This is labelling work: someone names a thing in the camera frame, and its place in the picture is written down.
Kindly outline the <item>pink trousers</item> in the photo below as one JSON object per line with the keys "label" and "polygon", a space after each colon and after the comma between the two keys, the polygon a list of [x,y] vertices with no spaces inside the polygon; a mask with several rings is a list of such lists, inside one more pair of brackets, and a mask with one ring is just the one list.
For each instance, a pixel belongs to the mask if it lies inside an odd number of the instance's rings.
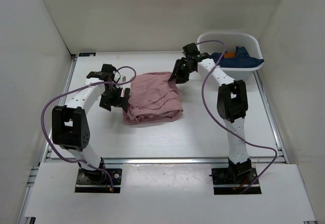
{"label": "pink trousers", "polygon": [[124,124],[167,122],[181,118],[181,93],[176,83],[169,81],[171,74],[152,72],[136,76],[131,82],[128,110],[123,114]]}

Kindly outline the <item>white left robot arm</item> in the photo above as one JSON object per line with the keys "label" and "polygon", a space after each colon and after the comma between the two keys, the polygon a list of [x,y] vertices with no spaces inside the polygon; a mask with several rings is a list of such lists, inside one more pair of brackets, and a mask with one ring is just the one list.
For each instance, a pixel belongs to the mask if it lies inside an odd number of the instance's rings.
{"label": "white left robot arm", "polygon": [[92,105],[111,111],[123,111],[127,125],[175,121],[181,117],[181,95],[169,72],[134,75],[130,87],[124,88],[126,79],[113,65],[104,64],[100,71],[86,76],[84,87],[74,91],[74,96],[63,106],[52,110],[52,143],[71,153],[83,174],[94,183],[111,179],[104,160],[89,144],[90,129],[87,113]]}

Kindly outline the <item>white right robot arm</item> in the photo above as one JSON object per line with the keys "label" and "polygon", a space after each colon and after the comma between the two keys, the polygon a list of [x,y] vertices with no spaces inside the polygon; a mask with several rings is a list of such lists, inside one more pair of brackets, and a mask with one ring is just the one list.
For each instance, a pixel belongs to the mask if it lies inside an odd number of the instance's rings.
{"label": "white right robot arm", "polygon": [[205,76],[202,84],[201,95],[204,87],[211,77],[217,87],[216,110],[224,121],[223,127],[227,131],[229,143],[228,169],[223,175],[215,175],[222,182],[240,183],[247,178],[252,169],[251,160],[247,152],[244,133],[244,121],[248,110],[246,84],[243,80],[235,80],[228,76],[213,61],[208,53],[200,53],[195,43],[185,45],[184,57],[176,60],[170,81],[177,84],[186,83],[192,72]]}

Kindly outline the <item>dark corner label plate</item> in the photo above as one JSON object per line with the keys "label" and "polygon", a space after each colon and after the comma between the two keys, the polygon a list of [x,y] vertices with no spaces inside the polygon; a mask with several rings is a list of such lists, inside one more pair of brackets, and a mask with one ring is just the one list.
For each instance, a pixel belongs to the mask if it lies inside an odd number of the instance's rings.
{"label": "dark corner label plate", "polygon": [[91,56],[96,56],[95,52],[80,52],[79,57],[91,57]]}

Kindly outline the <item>blue folded jeans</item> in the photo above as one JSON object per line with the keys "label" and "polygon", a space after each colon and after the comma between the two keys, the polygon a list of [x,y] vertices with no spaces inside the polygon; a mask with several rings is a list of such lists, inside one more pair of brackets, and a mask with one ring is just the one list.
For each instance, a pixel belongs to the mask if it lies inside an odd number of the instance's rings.
{"label": "blue folded jeans", "polygon": [[245,47],[236,47],[235,52],[225,52],[218,65],[221,68],[255,68],[264,63],[264,59],[258,59],[249,55]]}

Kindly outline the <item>white plastic basket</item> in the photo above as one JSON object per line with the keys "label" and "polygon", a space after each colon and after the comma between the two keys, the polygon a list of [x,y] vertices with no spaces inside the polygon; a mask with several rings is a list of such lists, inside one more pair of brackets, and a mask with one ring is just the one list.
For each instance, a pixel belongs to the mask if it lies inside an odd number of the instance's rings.
{"label": "white plastic basket", "polygon": [[246,33],[213,31],[201,34],[197,39],[201,53],[208,53],[217,62],[225,51],[220,68],[236,80],[248,80],[264,64],[257,39]]}

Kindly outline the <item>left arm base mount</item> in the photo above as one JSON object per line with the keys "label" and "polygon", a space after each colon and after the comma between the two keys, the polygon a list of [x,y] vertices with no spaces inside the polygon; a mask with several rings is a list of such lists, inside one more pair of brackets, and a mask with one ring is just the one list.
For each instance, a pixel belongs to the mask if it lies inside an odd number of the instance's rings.
{"label": "left arm base mount", "polygon": [[122,182],[122,168],[106,168],[110,178],[104,172],[79,169],[76,178],[76,193],[119,194]]}

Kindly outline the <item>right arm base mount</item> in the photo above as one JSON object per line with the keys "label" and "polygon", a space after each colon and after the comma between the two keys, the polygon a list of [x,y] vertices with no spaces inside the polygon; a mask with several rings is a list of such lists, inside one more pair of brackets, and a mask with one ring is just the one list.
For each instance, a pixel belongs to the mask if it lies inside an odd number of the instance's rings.
{"label": "right arm base mount", "polygon": [[260,195],[259,180],[256,180],[256,168],[243,175],[235,176],[228,168],[212,168],[211,174],[214,195]]}

